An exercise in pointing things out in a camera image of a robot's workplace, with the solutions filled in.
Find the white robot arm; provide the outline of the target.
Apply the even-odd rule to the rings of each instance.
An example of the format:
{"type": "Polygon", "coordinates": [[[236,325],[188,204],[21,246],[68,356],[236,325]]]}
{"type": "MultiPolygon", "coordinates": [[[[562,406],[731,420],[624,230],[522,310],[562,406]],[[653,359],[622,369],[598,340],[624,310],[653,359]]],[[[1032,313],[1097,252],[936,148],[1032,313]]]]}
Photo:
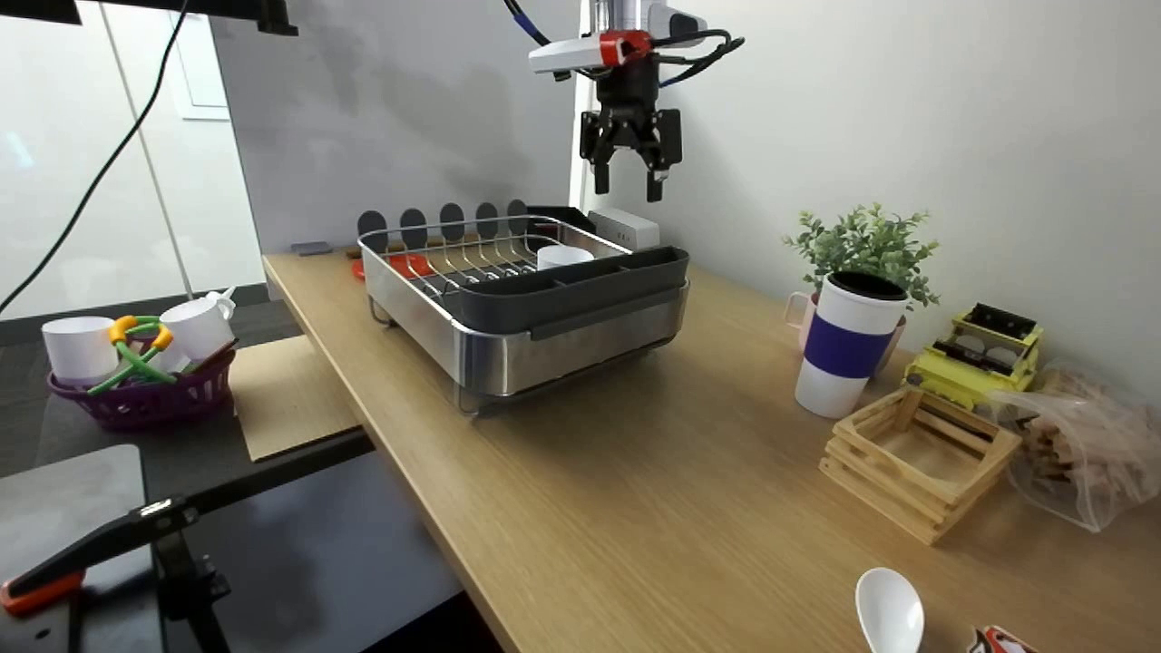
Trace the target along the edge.
{"type": "Polygon", "coordinates": [[[662,204],[667,171],[681,161],[681,111],[658,105],[667,0],[594,0],[594,25],[572,39],[541,34],[520,0],[500,2],[534,39],[525,53],[534,74],[594,82],[594,105],[580,111],[578,138],[594,191],[612,186],[610,162],[622,148],[630,148],[646,166],[646,198],[662,204]]]}

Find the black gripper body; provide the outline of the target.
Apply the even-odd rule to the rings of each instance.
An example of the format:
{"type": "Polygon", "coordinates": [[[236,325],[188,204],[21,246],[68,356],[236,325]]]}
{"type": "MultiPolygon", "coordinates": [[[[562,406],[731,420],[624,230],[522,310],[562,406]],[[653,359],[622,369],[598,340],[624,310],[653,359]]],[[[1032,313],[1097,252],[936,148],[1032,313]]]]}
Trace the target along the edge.
{"type": "Polygon", "coordinates": [[[594,79],[598,109],[580,117],[580,155],[605,162],[622,146],[646,162],[681,161],[681,111],[662,109],[653,65],[624,65],[594,79]]]}

